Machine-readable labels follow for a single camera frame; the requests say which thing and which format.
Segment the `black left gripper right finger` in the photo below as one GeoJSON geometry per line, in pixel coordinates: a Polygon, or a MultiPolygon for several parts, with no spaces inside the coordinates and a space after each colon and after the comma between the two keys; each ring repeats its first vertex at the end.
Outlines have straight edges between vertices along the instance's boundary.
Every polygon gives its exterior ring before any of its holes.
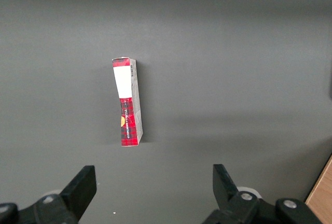
{"type": "Polygon", "coordinates": [[[281,198],[271,205],[240,191],[222,164],[213,165],[213,193],[219,208],[204,223],[321,223],[303,201],[281,198]]]}

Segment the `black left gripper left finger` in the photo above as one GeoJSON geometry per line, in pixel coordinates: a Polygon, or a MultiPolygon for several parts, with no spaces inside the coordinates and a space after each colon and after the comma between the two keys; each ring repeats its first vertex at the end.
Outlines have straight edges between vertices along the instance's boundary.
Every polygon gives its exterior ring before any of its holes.
{"type": "Polygon", "coordinates": [[[47,194],[25,209],[1,204],[1,223],[79,223],[96,194],[95,166],[84,166],[59,194],[47,194]]]}

